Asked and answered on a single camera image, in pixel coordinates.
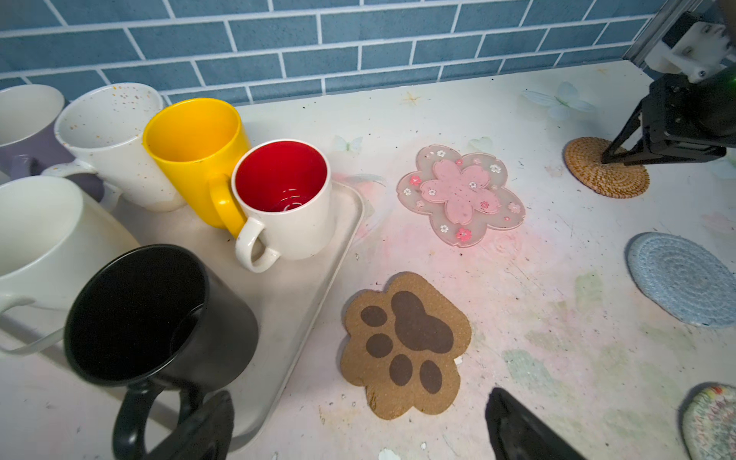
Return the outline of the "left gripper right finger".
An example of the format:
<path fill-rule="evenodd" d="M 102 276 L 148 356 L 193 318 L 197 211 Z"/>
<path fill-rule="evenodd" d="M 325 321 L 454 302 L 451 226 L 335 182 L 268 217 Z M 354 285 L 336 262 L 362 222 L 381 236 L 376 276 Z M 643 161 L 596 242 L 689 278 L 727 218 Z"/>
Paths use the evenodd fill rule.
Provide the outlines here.
<path fill-rule="evenodd" d="M 585 459 L 501 387 L 490 394 L 485 420 L 496 459 Z"/>

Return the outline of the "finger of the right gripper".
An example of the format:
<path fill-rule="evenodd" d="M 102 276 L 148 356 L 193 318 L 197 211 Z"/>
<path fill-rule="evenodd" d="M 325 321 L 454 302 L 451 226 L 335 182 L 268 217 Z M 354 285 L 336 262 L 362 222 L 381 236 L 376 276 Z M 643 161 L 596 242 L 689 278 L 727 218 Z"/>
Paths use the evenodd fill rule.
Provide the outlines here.
<path fill-rule="evenodd" d="M 634 112 L 623 126 L 621 132 L 611 141 L 609 147 L 603 151 L 601 156 L 602 164 L 622 164 L 622 165 L 643 165 L 644 160 L 642 159 L 641 144 L 643 140 L 640 139 L 634 146 L 632 151 L 626 151 L 626 153 L 619 153 L 619 149 L 623 144 L 628 141 L 642 126 L 642 103 L 639 103 Z"/>
<path fill-rule="evenodd" d="M 627 166 L 707 163 L 725 155 L 723 147 L 675 144 L 656 151 L 652 146 L 639 143 L 630 151 L 617 155 L 617 162 Z"/>

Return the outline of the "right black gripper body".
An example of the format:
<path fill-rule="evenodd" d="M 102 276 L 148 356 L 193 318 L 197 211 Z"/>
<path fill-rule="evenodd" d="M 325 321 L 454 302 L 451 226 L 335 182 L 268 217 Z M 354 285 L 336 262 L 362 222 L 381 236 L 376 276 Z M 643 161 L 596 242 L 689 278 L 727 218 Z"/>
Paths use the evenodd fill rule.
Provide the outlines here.
<path fill-rule="evenodd" d="M 683 13 L 645 58 L 664 82 L 651 91 L 652 140 L 671 147 L 722 151 L 735 147 L 735 45 L 726 26 Z"/>

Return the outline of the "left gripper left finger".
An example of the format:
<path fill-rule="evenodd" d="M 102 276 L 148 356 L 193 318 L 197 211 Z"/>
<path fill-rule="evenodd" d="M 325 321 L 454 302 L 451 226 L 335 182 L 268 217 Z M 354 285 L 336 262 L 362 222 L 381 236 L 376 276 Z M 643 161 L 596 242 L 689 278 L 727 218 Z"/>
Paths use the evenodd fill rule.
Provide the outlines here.
<path fill-rule="evenodd" d="M 144 459 L 225 459 L 234 427 L 228 391 L 218 391 Z"/>

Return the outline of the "woven rattan coaster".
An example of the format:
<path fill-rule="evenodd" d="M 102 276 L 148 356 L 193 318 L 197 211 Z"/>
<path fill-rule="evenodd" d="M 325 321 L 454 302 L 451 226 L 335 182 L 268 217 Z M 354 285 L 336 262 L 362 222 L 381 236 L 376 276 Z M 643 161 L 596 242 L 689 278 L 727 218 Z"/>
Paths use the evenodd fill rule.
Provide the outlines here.
<path fill-rule="evenodd" d="M 563 152 L 565 166 L 586 187 L 604 197 L 632 199 L 644 194 L 650 176 L 644 166 L 603 164 L 602 156 L 611 142 L 598 137 L 570 141 Z"/>

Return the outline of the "blue woven round coaster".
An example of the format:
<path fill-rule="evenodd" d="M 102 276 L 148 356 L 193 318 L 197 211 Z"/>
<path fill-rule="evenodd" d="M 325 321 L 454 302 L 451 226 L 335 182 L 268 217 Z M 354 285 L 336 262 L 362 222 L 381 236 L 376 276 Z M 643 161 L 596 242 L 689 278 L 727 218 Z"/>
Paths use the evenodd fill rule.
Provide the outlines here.
<path fill-rule="evenodd" d="M 702 246 L 646 232 L 629 241 L 625 259 L 639 290 L 674 318 L 710 329 L 735 325 L 735 276 Z"/>

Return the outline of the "brown paw coaster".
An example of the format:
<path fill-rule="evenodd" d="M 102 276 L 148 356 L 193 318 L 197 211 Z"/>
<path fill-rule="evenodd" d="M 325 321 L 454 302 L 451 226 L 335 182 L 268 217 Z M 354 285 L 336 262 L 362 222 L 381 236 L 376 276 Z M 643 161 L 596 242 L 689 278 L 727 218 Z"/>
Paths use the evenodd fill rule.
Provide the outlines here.
<path fill-rule="evenodd" d="M 461 384 L 455 360 L 469 348 L 472 328 L 424 277 L 402 272 L 381 291 L 357 293 L 344 327 L 349 340 L 341 374 L 365 389 L 376 416 L 393 420 L 411 408 L 429 415 L 450 408 Z"/>

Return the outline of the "pink flower coaster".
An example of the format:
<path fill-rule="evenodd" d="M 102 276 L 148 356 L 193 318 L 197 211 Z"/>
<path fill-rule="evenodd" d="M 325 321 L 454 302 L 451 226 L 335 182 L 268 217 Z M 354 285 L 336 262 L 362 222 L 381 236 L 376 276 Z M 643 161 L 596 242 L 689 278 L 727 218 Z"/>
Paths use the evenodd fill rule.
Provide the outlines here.
<path fill-rule="evenodd" d="M 523 223 L 525 206 L 506 188 L 507 180 L 507 168 L 494 155 L 430 145 L 418 151 L 416 170 L 400 179 L 397 196 L 408 210 L 427 216 L 444 243 L 467 248 L 489 229 Z"/>

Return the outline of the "multicolour stitched round coaster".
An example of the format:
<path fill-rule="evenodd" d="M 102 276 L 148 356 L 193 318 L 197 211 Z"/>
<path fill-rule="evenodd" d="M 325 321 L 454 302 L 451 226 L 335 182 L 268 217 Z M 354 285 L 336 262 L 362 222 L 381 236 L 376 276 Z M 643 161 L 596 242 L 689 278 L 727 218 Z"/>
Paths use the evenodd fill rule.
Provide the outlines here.
<path fill-rule="evenodd" d="M 682 418 L 691 459 L 735 458 L 735 387 L 709 385 L 694 396 Z"/>

